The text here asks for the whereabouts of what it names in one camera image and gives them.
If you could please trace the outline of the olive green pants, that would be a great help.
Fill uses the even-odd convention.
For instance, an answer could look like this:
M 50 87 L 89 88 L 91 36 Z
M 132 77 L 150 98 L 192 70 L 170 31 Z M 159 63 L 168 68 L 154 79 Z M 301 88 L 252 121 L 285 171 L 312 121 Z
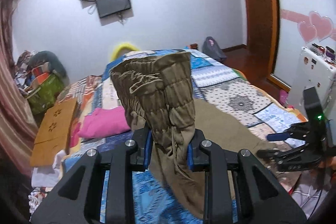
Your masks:
M 128 59 L 111 70 L 110 78 L 130 128 L 151 128 L 150 172 L 197 218 L 203 216 L 205 176 L 187 166 L 187 147 L 197 127 L 227 150 L 270 148 L 232 115 L 193 97 L 188 52 Z

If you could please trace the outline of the pink folded cloth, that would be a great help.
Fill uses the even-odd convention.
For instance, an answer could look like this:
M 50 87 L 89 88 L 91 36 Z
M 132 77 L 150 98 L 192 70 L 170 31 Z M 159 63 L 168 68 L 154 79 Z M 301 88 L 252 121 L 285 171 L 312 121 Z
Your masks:
M 113 109 L 96 108 L 84 118 L 78 135 L 84 139 L 105 138 L 130 131 L 122 106 Z

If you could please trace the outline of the white cabinet with stickers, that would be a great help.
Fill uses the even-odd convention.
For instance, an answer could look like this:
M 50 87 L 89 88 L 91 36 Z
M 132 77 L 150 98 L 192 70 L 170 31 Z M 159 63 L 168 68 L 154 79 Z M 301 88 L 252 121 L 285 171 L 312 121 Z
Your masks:
M 335 63 L 325 55 L 302 47 L 287 103 L 304 116 L 307 114 L 304 109 L 303 91 L 311 87 L 316 88 L 322 108 L 330 118 L 335 110 Z

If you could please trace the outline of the patchwork bedspread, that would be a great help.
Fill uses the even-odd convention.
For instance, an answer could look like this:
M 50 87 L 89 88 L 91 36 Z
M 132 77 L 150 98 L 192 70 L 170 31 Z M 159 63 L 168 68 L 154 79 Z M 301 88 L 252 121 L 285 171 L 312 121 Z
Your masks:
M 83 110 L 80 122 L 84 121 L 85 115 L 92 115 L 96 109 L 112 109 L 112 105 L 120 103 L 112 81 L 109 79 L 109 71 L 124 60 L 131 58 L 142 58 L 147 56 L 162 56 L 178 50 L 156 50 L 156 51 L 131 51 L 112 62 L 110 62 L 102 75 L 93 97 L 89 100 Z M 205 100 L 214 105 L 223 113 L 235 117 L 241 124 L 251 132 L 247 137 L 242 133 L 230 137 L 228 150 L 236 147 L 243 147 L 244 144 L 252 144 L 247 138 L 253 134 L 261 141 L 254 140 L 255 144 L 264 145 L 265 148 L 251 148 L 251 151 L 258 149 L 280 149 L 282 151 L 296 148 L 305 144 L 303 140 L 288 139 L 286 141 L 268 142 L 266 136 L 283 132 L 292 123 L 304 121 L 297 110 L 286 110 L 273 97 L 265 91 L 251 85 L 242 73 L 229 68 L 211 57 L 197 50 L 181 50 L 191 53 L 191 77 L 193 80 L 194 97 Z M 92 140 L 82 139 L 79 141 L 79 150 L 71 152 L 72 155 L 62 160 L 63 174 L 74 166 L 80 159 L 83 151 L 87 148 L 97 148 L 100 152 L 114 149 L 122 140 L 131 137 L 131 131 L 113 135 L 105 138 Z M 297 182 L 300 172 L 278 172 L 275 165 L 266 163 L 267 168 L 275 172 L 281 185 L 289 192 Z M 149 171 L 133 173 L 133 190 L 135 211 L 135 223 L 202 223 L 178 203 L 170 189 L 163 188 Z

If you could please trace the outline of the wooden lap table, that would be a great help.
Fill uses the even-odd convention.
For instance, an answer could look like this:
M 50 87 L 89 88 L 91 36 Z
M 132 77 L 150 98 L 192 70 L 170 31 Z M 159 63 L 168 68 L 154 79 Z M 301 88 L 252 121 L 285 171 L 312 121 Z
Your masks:
M 72 98 L 47 110 L 34 141 L 30 157 L 31 167 L 52 165 L 58 152 L 68 151 L 76 108 L 77 99 Z

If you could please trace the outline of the yellow plush item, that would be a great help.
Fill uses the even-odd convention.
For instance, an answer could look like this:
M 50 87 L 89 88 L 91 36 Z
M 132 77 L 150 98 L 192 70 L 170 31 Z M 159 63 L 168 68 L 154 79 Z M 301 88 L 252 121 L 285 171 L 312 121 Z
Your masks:
M 110 55 L 110 59 L 109 61 L 115 61 L 117 58 L 119 58 L 120 56 L 122 56 L 123 54 L 126 54 L 128 52 L 131 51 L 139 51 L 139 48 L 137 48 L 136 46 L 134 46 L 131 43 L 121 43 L 117 46 L 114 47 L 111 55 Z

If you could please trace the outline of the grey backpack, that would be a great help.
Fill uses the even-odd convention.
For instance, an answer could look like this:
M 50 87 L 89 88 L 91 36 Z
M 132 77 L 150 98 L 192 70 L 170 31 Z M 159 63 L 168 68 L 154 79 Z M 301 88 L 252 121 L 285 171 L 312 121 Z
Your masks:
M 227 59 L 225 53 L 219 47 L 216 40 L 211 36 L 206 37 L 202 45 L 202 52 L 219 62 L 225 61 Z

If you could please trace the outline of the green fabric bag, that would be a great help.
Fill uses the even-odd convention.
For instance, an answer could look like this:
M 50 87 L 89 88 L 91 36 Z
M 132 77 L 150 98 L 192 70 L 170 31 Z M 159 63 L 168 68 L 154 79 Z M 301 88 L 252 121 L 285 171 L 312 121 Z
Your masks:
M 32 114 L 44 113 L 53 107 L 63 89 L 64 84 L 62 80 L 55 74 L 49 75 L 37 88 L 33 89 L 26 96 Z

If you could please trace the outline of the striped pink curtain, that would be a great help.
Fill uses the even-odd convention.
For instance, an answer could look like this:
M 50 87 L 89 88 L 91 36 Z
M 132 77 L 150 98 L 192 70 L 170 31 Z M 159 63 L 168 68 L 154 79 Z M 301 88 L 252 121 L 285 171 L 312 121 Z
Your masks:
M 14 0 L 1 0 L 1 149 L 21 174 L 31 177 L 30 157 L 38 127 L 14 80 L 13 4 Z

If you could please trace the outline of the grey plush toy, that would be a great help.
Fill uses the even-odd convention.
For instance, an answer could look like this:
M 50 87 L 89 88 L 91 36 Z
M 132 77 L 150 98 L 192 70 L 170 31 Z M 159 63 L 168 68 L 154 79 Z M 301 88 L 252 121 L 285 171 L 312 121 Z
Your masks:
M 40 51 L 34 54 L 29 60 L 28 67 L 30 69 L 33 69 L 44 65 L 45 63 L 48 64 L 49 72 L 58 75 L 60 78 L 66 77 L 67 73 L 64 66 L 62 65 L 58 57 L 50 51 Z

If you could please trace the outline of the pink heart wall decal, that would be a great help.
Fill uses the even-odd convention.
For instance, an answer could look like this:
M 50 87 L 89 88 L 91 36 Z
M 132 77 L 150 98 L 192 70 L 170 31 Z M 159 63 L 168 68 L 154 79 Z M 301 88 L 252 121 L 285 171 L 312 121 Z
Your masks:
M 284 9 L 281 9 L 280 16 L 282 19 L 297 23 L 298 32 L 305 43 L 315 39 L 319 42 L 328 38 L 335 40 L 335 24 L 328 16 L 320 16 L 316 11 L 303 15 Z

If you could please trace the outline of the small wall monitor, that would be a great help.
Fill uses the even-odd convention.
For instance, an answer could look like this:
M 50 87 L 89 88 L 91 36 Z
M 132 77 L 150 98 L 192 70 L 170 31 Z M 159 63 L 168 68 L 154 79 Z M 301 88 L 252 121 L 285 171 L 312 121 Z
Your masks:
M 96 0 L 99 18 L 131 9 L 130 0 Z

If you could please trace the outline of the wooden door frame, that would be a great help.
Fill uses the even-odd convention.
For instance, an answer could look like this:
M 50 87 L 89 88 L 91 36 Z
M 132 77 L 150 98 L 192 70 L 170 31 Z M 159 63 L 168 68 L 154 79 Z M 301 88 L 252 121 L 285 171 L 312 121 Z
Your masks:
M 280 33 L 279 0 L 245 0 L 247 48 L 264 65 L 266 79 L 284 91 L 289 85 L 274 75 Z

